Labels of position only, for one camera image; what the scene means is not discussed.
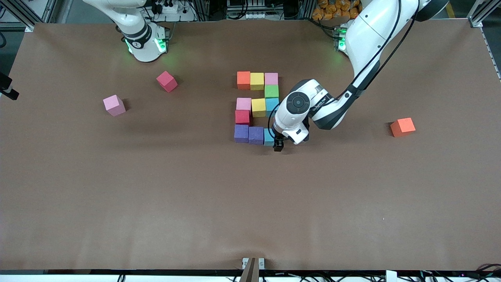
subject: orange cube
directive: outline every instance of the orange cube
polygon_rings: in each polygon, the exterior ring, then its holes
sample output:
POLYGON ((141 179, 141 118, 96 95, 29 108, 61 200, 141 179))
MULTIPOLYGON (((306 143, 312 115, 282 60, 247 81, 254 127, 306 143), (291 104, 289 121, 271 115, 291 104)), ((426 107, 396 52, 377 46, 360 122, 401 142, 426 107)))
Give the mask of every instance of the orange cube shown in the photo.
POLYGON ((236 86, 240 90, 250 90, 251 89, 251 72, 237 71, 236 72, 236 86))
POLYGON ((397 119, 397 121, 392 123, 390 127, 394 137, 406 136, 416 131, 414 123, 410 117, 397 119))

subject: pile of orange objects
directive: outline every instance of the pile of orange objects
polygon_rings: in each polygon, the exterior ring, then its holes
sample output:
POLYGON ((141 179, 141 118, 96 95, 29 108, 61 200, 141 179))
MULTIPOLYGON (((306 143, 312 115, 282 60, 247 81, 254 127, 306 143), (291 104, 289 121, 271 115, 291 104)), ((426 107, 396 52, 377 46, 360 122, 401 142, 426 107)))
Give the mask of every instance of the pile of orange objects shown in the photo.
POLYGON ((330 20, 337 17, 350 17, 354 19, 362 11, 360 0, 317 0, 318 8, 313 10, 312 19, 330 20))

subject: light blue cube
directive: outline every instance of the light blue cube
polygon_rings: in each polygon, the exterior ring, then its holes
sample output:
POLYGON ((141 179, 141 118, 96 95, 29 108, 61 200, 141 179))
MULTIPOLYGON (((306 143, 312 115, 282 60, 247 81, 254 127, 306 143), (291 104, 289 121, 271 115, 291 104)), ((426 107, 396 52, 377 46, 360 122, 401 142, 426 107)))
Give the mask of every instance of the light blue cube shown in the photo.
POLYGON ((267 98, 266 100, 266 116, 275 116, 275 113, 278 110, 278 107, 275 108, 279 104, 278 98, 267 98))
POLYGON ((271 128, 270 131, 268 131, 268 128, 265 128, 265 146, 273 146, 273 144, 275 143, 275 140, 270 135, 270 132, 273 134, 271 128))

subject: block arrangement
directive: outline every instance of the block arrangement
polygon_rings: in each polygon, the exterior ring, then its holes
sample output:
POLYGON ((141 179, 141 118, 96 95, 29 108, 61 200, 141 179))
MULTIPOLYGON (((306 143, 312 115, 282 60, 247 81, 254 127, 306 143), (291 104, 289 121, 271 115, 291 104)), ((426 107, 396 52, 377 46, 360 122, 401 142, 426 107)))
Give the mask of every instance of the block arrangement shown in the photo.
POLYGON ((112 116, 118 116, 119 114, 125 113, 125 106, 122 100, 118 98, 117 95, 113 95, 106 99, 103 99, 104 107, 112 116))
POLYGON ((166 71, 157 77, 157 81, 160 86, 162 86, 162 88, 169 93, 177 86, 177 82, 174 77, 166 71))
POLYGON ((406 136, 416 131, 414 123, 410 117, 397 119, 396 122, 390 125, 390 128, 394 137, 406 136))
POLYGON ((239 97, 236 99, 235 132, 236 143, 273 146, 275 140, 270 134, 271 129, 261 126, 250 126, 256 117, 272 117, 277 112, 275 108, 279 100, 279 74, 253 73, 239 71, 236 73, 236 84, 240 90, 264 90, 264 98, 239 97))

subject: yellow cube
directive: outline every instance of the yellow cube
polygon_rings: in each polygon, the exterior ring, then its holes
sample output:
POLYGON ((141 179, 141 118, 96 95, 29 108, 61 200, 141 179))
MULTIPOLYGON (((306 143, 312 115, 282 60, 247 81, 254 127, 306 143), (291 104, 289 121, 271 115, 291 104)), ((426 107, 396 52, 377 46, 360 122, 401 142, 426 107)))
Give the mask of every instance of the yellow cube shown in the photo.
POLYGON ((252 116, 266 117, 266 101, 264 98, 252 99, 252 116))
POLYGON ((250 73, 250 89, 251 90, 265 89, 265 74, 263 72, 250 73))

